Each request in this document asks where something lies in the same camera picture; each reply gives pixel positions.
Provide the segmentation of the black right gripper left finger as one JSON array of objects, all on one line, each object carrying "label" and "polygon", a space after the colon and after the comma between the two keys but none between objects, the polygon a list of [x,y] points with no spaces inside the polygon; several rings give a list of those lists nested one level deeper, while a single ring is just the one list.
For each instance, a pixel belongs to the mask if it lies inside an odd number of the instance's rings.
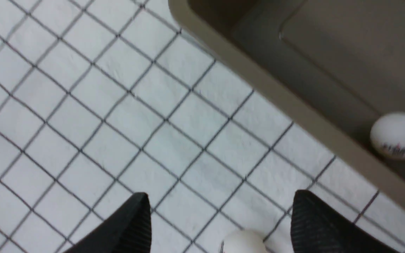
[{"label": "black right gripper left finger", "polygon": [[148,194],[131,195],[114,213],[67,253],[149,253],[152,245]]}]

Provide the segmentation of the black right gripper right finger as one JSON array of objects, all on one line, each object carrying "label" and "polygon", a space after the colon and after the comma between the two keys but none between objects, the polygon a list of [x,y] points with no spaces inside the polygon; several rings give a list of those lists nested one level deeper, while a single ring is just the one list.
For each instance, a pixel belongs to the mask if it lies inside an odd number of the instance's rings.
[{"label": "black right gripper right finger", "polygon": [[395,253],[306,189],[295,192],[290,228],[295,253]]}]

